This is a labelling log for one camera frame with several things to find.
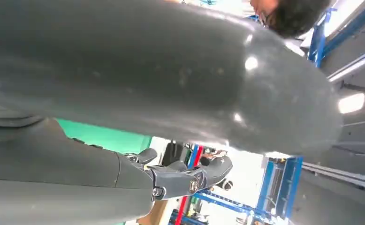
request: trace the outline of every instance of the metal beam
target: metal beam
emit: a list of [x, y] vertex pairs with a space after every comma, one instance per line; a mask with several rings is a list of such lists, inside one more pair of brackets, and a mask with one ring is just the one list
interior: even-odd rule
[[352, 61], [348, 65], [342, 67], [336, 72], [328, 76], [328, 80], [332, 83], [336, 83], [344, 79], [345, 77], [357, 73], [359, 70], [365, 68], [365, 54]]
[[339, 142], [336, 145], [351, 145], [351, 146], [365, 146], [365, 142]]
[[349, 37], [357, 33], [362, 27], [365, 26], [365, 10], [360, 13], [353, 21], [336, 35], [335, 38], [330, 40], [325, 46], [323, 57], [327, 56], [332, 50], [341, 45]]
[[357, 180], [355, 178], [346, 177], [346, 176], [343, 176], [343, 175], [339, 175], [339, 174], [328, 172], [328, 171], [321, 170], [321, 169], [312, 168], [312, 167], [305, 166], [305, 165], [303, 166], [303, 169], [309, 170], [309, 171], [312, 171], [312, 172], [315, 172], [315, 173], [318, 173], [318, 174], [322, 174], [322, 175], [325, 175], [325, 176], [328, 176], [328, 177], [331, 177], [331, 178], [335, 178], [335, 179], [338, 179], [338, 180], [342, 180], [342, 181], [345, 181], [345, 182], [348, 182], [348, 183], [351, 183], [351, 184], [354, 184], [354, 185], [365, 187], [365, 181], [362, 181], [362, 180]]
[[365, 181], [365, 175], [362, 175], [362, 174], [359, 174], [359, 173], [347, 172], [347, 171], [333, 169], [333, 168], [329, 168], [329, 167], [325, 167], [325, 166], [321, 166], [321, 165], [316, 165], [316, 164], [311, 164], [311, 163], [303, 163], [303, 166], [312, 167], [312, 168], [319, 169], [319, 170], [324, 170], [324, 171], [327, 171], [327, 172], [330, 172], [330, 173], [335, 173], [335, 174], [338, 174], [338, 175], [342, 175], [342, 176], [354, 178], [354, 179], [357, 179], [357, 180]]

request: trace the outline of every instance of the ceiling light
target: ceiling light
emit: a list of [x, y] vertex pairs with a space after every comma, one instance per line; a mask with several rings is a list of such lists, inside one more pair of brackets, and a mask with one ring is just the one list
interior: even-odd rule
[[300, 49], [299, 46], [295, 45], [294, 43], [292, 42], [289, 42], [289, 41], [286, 41], [285, 42], [285, 46], [290, 49], [292, 52], [298, 54], [299, 56], [301, 57], [304, 57], [305, 56], [305, 53], [303, 52], [303, 50]]
[[340, 99], [338, 105], [340, 113], [346, 114], [362, 109], [362, 107], [364, 107], [364, 104], [365, 104], [365, 94], [358, 93]]

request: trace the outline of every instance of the person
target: person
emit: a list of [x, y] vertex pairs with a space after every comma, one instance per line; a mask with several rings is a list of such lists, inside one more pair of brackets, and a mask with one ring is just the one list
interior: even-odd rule
[[330, 0], [250, 0], [260, 22], [282, 37], [295, 38], [309, 31], [330, 5]]
[[[223, 157], [227, 154], [227, 151], [225, 150], [216, 150], [214, 152], [205, 152], [203, 153], [202, 157], [200, 158], [200, 164], [204, 166], [210, 165], [210, 162], [219, 157]], [[234, 183], [229, 180], [228, 178], [222, 179], [221, 182], [217, 183], [215, 186], [218, 186], [219, 188], [222, 188], [226, 191], [231, 190], [231, 188], [234, 186]]]

